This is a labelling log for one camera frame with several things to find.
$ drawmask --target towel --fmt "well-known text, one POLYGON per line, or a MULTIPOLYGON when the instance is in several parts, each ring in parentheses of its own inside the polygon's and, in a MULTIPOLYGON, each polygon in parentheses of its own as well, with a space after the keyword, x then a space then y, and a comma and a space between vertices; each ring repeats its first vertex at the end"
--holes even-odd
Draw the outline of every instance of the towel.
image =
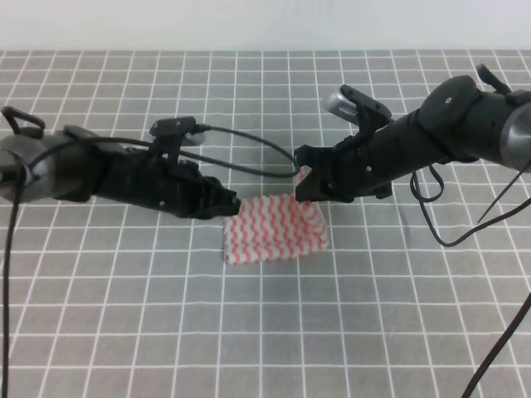
MULTIPOLYGON (((301 171, 294 182, 304 175, 301 171)), ((293 193, 242 199, 238 215, 225 218, 224 233, 230 265, 293 259, 329 244, 319 204, 298 203, 293 193)))

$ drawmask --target grid mat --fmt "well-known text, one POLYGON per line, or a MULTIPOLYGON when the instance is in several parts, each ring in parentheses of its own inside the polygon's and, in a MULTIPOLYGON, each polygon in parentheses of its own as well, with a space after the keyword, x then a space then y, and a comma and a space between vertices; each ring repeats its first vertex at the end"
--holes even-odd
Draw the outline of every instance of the grid mat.
MULTIPOLYGON (((155 120, 193 114, 291 151, 355 133, 319 106, 343 82, 397 117, 450 76, 479 83, 478 63, 531 90, 531 51, 0 51, 0 103, 50 129, 77 124, 144 139, 155 120)), ((194 149, 290 168, 268 148, 221 133, 194 149)), ((486 163, 437 169, 446 190, 429 209, 447 240, 514 175, 486 163)), ((202 172, 240 197, 293 190, 210 165, 202 172)), ((530 289, 531 212, 443 249, 408 178, 383 201, 324 203, 327 250, 256 265, 223 263, 219 219, 100 199, 24 206, 12 266, 11 398, 460 396, 530 289)), ((426 170, 420 179, 436 193, 426 170)), ((523 176, 492 216, 530 190, 523 176)), ((9 211, 0 203, 3 236, 9 211)), ((529 317, 475 396, 531 396, 529 317)))

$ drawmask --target gray cylindrical joint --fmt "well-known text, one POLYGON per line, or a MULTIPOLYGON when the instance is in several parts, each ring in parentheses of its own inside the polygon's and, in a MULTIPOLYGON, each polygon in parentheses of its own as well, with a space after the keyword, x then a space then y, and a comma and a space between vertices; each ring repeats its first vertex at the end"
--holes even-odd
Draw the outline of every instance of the gray cylindrical joint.
POLYGON ((505 166, 521 171, 531 161, 531 103, 517 108, 505 122, 499 151, 505 166))

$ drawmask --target zigzag pattern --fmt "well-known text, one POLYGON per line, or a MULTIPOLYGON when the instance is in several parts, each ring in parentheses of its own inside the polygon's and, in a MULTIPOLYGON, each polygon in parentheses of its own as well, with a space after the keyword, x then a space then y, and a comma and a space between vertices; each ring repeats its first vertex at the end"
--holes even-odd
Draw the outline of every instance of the zigzag pattern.
POLYGON ((225 219, 228 264, 286 260, 329 244, 323 212, 316 203, 298 203, 294 194, 241 200, 240 213, 225 219))

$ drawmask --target red and white striped cloth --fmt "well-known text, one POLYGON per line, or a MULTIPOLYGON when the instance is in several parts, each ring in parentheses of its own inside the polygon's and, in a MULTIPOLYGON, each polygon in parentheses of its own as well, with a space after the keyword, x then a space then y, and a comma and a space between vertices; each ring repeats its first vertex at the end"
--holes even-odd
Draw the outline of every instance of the red and white striped cloth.
POLYGON ((231 265, 292 259, 329 244, 319 205, 298 203, 293 193, 242 199, 240 213, 225 219, 224 231, 225 260, 231 265))

